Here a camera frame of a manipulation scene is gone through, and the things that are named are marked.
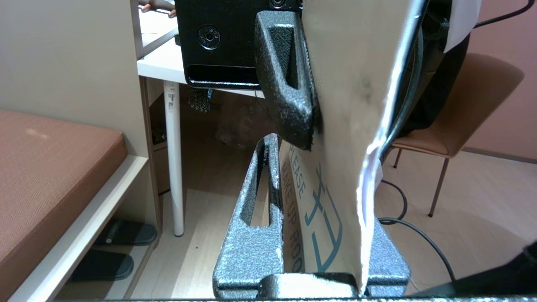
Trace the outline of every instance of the black cord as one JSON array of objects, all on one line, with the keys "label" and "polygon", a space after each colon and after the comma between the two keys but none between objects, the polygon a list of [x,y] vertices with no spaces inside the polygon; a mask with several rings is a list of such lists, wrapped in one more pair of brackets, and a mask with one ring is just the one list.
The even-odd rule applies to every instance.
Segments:
[{"label": "black cord", "polygon": [[390,133],[388,134],[386,143],[384,144],[381,154],[386,153],[386,151],[391,146],[391,143],[396,139],[397,135],[401,131],[401,128],[403,127],[403,123],[407,119],[407,114],[410,108],[412,107],[412,101],[414,100],[414,95],[416,94],[416,90],[418,89],[419,78],[421,77],[421,74],[422,74],[423,49],[424,49],[423,30],[421,26],[418,29],[415,45],[416,45],[416,48],[414,49],[414,54],[415,54],[414,65],[412,66],[412,74],[410,77],[410,83],[409,83],[407,92],[405,94],[403,104],[401,105],[401,109],[399,110],[397,117],[392,123]]},{"label": "black cord", "polygon": [[513,11],[511,13],[508,13],[508,14],[505,14],[503,16],[499,16],[499,17],[496,17],[496,18],[492,18],[492,19],[489,19],[489,20],[486,20],[486,21],[482,21],[482,22],[479,22],[475,25],[474,28],[478,28],[478,27],[481,27],[481,26],[484,26],[484,25],[489,25],[489,24],[492,24],[492,23],[496,23],[498,21],[503,21],[505,19],[509,19],[509,18],[512,18],[514,16],[518,16],[520,15],[521,13],[529,10],[533,4],[535,3],[535,0],[528,0],[528,4],[526,4],[525,7],[517,10],[517,11]]},{"label": "black cord", "polygon": [[431,240],[431,238],[425,235],[425,233],[423,233],[419,228],[415,227],[413,224],[410,224],[404,220],[397,219],[397,218],[383,217],[383,218],[379,218],[379,221],[381,224],[386,224],[387,222],[402,224],[416,231],[416,233],[421,235],[421,237],[423,237],[433,247],[433,249],[437,252],[438,256],[440,256],[440,258],[442,259],[442,262],[446,266],[447,273],[449,274],[449,278],[451,279],[451,282],[456,281],[455,274],[453,273],[453,269],[451,268],[451,265],[449,264],[446,256],[442,253],[440,248],[438,248],[438,246]]},{"label": "black cord", "polygon": [[[391,185],[397,191],[399,191],[399,194],[401,194],[401,197],[403,197],[403,210],[401,211],[401,214],[399,215],[399,217],[397,217],[397,219],[403,219],[404,216],[407,214],[407,208],[408,208],[407,197],[404,194],[403,190],[401,190],[401,188],[399,188],[398,186],[396,186],[395,184],[393,184],[393,183],[391,183],[389,181],[381,180],[380,182],[388,184],[388,185]],[[394,224],[396,224],[396,222],[392,221],[392,222],[387,222],[384,225],[394,225]]]}]

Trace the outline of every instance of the pink wall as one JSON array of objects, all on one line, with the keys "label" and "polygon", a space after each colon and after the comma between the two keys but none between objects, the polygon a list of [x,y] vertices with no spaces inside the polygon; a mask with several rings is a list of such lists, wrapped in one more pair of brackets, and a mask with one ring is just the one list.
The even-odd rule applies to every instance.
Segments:
[{"label": "pink wall", "polygon": [[[527,0],[483,0],[480,20],[522,8]],[[537,4],[511,19],[472,31],[468,52],[521,68],[526,77],[470,138],[467,147],[537,159]]]}]

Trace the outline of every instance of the wooden chair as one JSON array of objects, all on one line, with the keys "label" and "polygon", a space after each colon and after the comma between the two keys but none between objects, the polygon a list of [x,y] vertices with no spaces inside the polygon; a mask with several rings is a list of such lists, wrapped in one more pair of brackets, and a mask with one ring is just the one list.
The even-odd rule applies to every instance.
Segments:
[{"label": "wooden chair", "polygon": [[431,127],[394,141],[392,148],[399,148],[394,168],[403,149],[445,158],[429,217],[433,217],[449,160],[523,78],[524,73],[509,63],[483,54],[467,54],[448,100]]}]

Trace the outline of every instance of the white table leg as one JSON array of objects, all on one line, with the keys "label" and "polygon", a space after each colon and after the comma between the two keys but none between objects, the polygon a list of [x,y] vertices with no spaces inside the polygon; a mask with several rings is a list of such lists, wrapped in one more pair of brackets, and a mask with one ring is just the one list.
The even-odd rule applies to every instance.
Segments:
[{"label": "white table leg", "polygon": [[183,177],[181,168],[181,124],[179,119],[179,83],[164,81],[164,111],[168,141],[168,165],[173,213],[173,233],[184,233]]}]

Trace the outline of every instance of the chair leg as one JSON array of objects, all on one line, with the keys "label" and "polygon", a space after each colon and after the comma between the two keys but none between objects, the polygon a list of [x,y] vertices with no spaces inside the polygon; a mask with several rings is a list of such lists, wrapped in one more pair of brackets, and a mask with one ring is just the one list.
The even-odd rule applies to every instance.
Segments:
[{"label": "chair leg", "polygon": [[440,172],[440,179],[438,179],[437,190],[434,193],[433,204],[431,205],[431,210],[429,211],[429,217],[433,217],[434,208],[436,208],[436,203],[438,201],[438,196],[440,195],[440,189],[442,188],[444,177],[446,176],[446,170],[447,170],[448,164],[449,164],[449,159],[445,159],[444,165],[442,166],[442,172]]},{"label": "chair leg", "polygon": [[397,169],[397,165],[399,164],[399,158],[401,157],[401,152],[403,152],[403,149],[399,148],[399,151],[397,152],[397,157],[395,158],[394,168]]}]

